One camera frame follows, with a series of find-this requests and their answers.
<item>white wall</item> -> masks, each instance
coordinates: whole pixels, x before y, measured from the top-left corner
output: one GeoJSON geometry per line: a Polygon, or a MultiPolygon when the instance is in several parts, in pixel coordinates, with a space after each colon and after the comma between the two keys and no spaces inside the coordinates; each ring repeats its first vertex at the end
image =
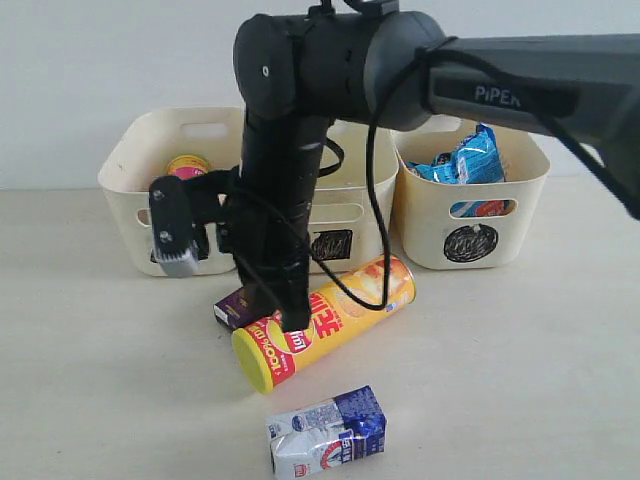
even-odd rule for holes
{"type": "MultiPolygon", "coordinates": [[[[140,114],[240,104],[237,27],[260,11],[304,12],[311,1],[0,0],[0,188],[95,186],[140,114]]],[[[640,31],[638,0],[404,0],[403,8],[431,13],[458,36],[640,31]]],[[[578,170],[552,150],[555,173],[578,170]]]]}

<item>purple snack package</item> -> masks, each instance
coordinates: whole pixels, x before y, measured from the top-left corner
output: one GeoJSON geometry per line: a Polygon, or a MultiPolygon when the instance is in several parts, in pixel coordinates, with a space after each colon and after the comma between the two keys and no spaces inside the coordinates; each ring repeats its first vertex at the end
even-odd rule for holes
{"type": "Polygon", "coordinates": [[[238,328],[260,320],[257,315],[249,310],[248,306],[245,300],[245,288],[240,287],[231,295],[214,304],[213,312],[216,315],[216,320],[233,332],[238,328]]]}

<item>white tabletop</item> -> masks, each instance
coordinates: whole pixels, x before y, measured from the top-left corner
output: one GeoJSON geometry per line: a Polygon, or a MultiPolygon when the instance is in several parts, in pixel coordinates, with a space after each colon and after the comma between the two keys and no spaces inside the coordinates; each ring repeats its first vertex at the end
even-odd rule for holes
{"type": "Polygon", "coordinates": [[[268,396],[213,319],[235,274],[137,273],[99,191],[2,192],[0,231],[2,480],[271,479],[265,416],[365,384],[387,451],[318,478],[640,475],[640,224],[591,178],[548,181],[515,262],[413,266],[414,304],[268,396]]]}

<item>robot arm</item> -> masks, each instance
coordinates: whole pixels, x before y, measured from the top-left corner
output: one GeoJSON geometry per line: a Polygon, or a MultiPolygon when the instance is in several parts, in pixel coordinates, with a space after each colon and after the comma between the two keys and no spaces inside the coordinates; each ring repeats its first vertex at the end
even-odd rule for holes
{"type": "MultiPolygon", "coordinates": [[[[192,267],[197,242],[173,235],[175,245],[162,244],[159,232],[216,221],[219,248],[234,255],[251,308],[263,315],[280,309],[285,332],[307,328],[309,212],[335,119],[408,131],[432,114],[448,114],[549,134],[532,115],[535,107],[598,149],[606,169],[592,171],[640,218],[640,35],[451,40],[428,15],[400,12],[397,0],[348,0],[353,14],[321,3],[308,15],[256,15],[240,28],[234,68],[246,102],[242,167],[224,172],[226,189],[220,172],[154,182],[161,265],[192,267]],[[509,72],[517,88],[461,65],[469,58],[509,72]],[[216,193],[228,199],[208,212],[203,199],[216,193]],[[181,215],[169,208],[177,204],[181,215]]],[[[388,251],[372,169],[369,196],[388,251]]]]}

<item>white storage basket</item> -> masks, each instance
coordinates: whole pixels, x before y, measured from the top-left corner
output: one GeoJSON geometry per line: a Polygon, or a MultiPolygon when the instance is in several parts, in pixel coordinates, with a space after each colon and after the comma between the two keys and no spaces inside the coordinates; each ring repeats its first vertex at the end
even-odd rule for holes
{"type": "Polygon", "coordinates": [[[401,170],[394,218],[407,256],[432,269],[485,268],[515,259],[540,197],[549,160],[525,132],[492,127],[502,155],[506,183],[450,185],[424,180],[405,162],[430,163],[452,151],[475,130],[463,121],[453,132],[398,133],[395,143],[401,170]],[[458,202],[510,200],[503,216],[455,218],[458,202]]]}
{"type": "MultiPolygon", "coordinates": [[[[109,207],[131,259],[140,271],[164,276],[152,261],[152,235],[147,189],[164,175],[172,158],[195,154],[214,169],[229,169],[240,162],[244,111],[240,108],[172,108],[138,118],[129,127],[98,175],[109,207]]],[[[309,232],[316,252],[335,271],[348,271],[382,251],[375,217],[365,188],[365,126],[338,122],[329,137],[345,151],[342,168],[318,180],[309,232]]],[[[375,190],[387,222],[391,215],[398,164],[388,131],[376,142],[375,190]]],[[[336,162],[325,149],[322,165],[336,162]]],[[[217,250],[215,225],[207,226],[209,258],[199,265],[199,275],[223,273],[234,268],[230,255],[217,250]]],[[[320,269],[312,264],[312,273],[320,269]]]]}

